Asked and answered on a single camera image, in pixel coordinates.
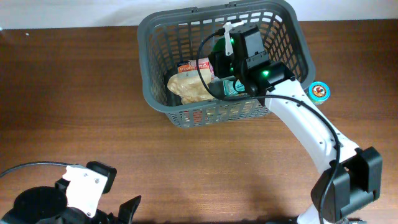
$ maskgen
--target gray basket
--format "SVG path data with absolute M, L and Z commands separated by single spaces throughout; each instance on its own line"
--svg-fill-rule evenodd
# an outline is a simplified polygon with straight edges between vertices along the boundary
M 191 128 L 269 113 L 257 100 L 213 100 L 167 106 L 164 85 L 167 70 L 181 61 L 195 59 L 202 40 L 236 18 L 259 26 L 270 58 L 284 62 L 304 89 L 313 82 L 315 66 L 308 46 L 293 8 L 283 0 L 236 1 L 201 9 L 157 12 L 147 16 L 138 27 L 142 89 L 146 102 L 165 113 L 174 125 Z M 219 38 L 205 44 L 202 57 L 211 52 Z

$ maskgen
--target white backdrop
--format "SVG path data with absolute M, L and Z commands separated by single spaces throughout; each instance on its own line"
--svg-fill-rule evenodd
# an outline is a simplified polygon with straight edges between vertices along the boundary
M 2 29 L 132 26 L 169 9 L 228 0 L 0 0 Z M 287 0 L 300 21 L 398 18 L 398 0 Z

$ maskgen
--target brown wooden surface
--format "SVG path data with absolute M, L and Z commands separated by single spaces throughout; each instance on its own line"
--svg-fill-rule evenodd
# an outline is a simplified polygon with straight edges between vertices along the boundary
M 398 22 L 302 22 L 326 116 L 384 158 L 381 198 L 359 212 L 398 220 Z M 208 222 L 298 215 L 318 174 L 274 115 L 179 129 L 142 96 L 136 27 L 3 30 L 0 36 L 0 170 L 30 161 L 118 169 L 99 208 L 116 213 L 142 195 L 136 220 Z M 53 185 L 59 167 L 0 179 L 0 216 L 15 197 Z

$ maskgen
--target wood grain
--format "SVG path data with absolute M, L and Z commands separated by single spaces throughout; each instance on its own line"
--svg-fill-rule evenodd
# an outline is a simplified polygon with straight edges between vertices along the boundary
M 329 84 L 325 115 L 383 156 L 381 198 L 354 216 L 397 223 L 398 21 L 302 22 Z M 136 195 L 136 220 L 213 222 L 296 216 L 318 174 L 274 115 L 179 129 L 142 96 L 137 27 L 3 30 L 0 170 L 30 161 L 118 169 L 99 208 L 117 213 Z M 0 180 L 0 216 L 23 190 L 64 170 L 32 167 Z

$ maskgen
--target cable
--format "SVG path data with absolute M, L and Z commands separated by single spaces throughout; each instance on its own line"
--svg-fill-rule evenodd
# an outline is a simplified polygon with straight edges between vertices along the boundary
M 333 127 L 331 126 L 331 124 L 326 120 L 326 118 L 324 116 L 322 116 L 320 113 L 318 113 L 315 109 L 313 109 L 311 106 L 307 105 L 306 103 L 304 103 L 303 101 L 300 101 L 298 99 L 289 97 L 289 96 L 281 96 L 281 95 L 266 95 L 266 96 L 245 96 L 245 97 L 237 97 L 237 98 L 220 98 L 218 96 L 216 96 L 214 93 L 211 92 L 211 90 L 207 87 L 206 82 L 204 81 L 201 73 L 200 73 L 200 69 L 199 69 L 199 56 L 200 56 L 200 52 L 201 49 L 203 48 L 204 44 L 210 40 L 212 37 L 216 36 L 216 35 L 222 35 L 224 32 L 222 31 L 223 29 L 218 30 L 217 32 L 215 32 L 214 34 L 211 34 L 210 36 L 208 36 L 205 40 L 203 40 L 203 42 L 200 44 L 199 49 L 198 49 L 198 53 L 197 53 L 197 71 L 199 74 L 199 78 L 203 84 L 203 86 L 205 87 L 205 89 L 207 90 L 207 92 L 213 96 L 215 99 L 217 100 L 222 100 L 222 101 L 228 101 L 228 102 L 232 102 L 232 101 L 242 101 L 242 100 L 258 100 L 258 99 L 263 99 L 263 98 L 275 98 L 275 99 L 283 99 L 283 100 L 289 100 L 289 101 L 293 101 L 295 103 L 297 103 L 300 106 L 305 107 L 306 109 L 308 109 L 309 111 L 311 111 L 315 116 L 317 116 L 325 125 L 326 127 L 330 130 L 331 134 L 333 135 L 333 138 L 335 139 L 336 145 L 335 145 L 335 149 L 336 149 L 336 162 L 334 162 L 331 166 L 332 166 L 332 172 L 331 172 L 331 176 L 330 179 L 322 193 L 322 197 L 321 197 L 321 201 L 320 201 L 320 206 L 319 206 L 319 222 L 320 224 L 325 224 L 323 221 L 323 207 L 325 206 L 325 199 L 326 199 L 326 194 L 329 191 L 331 184 L 333 183 L 333 179 L 336 177 L 337 174 L 337 170 L 338 170 L 338 166 L 340 164 L 340 156 L 341 156 L 341 149 L 340 149 L 340 141 L 338 139 L 338 136 L 336 134 L 336 131 L 333 129 Z
M 38 166 L 38 165 L 65 166 L 66 167 L 66 166 L 69 166 L 71 164 L 67 164 L 65 162 L 51 162 L 51 161 L 28 162 L 28 163 L 25 163 L 25 164 L 20 164 L 18 166 L 11 167 L 10 169 L 2 172 L 0 174 L 0 178 L 4 177 L 5 175 L 7 175 L 9 173 L 11 173 L 12 171 L 15 171 L 15 170 L 18 170 L 18 169 L 21 169 L 21 168 L 25 168 L 25 167 L 29 167 L 29 166 Z

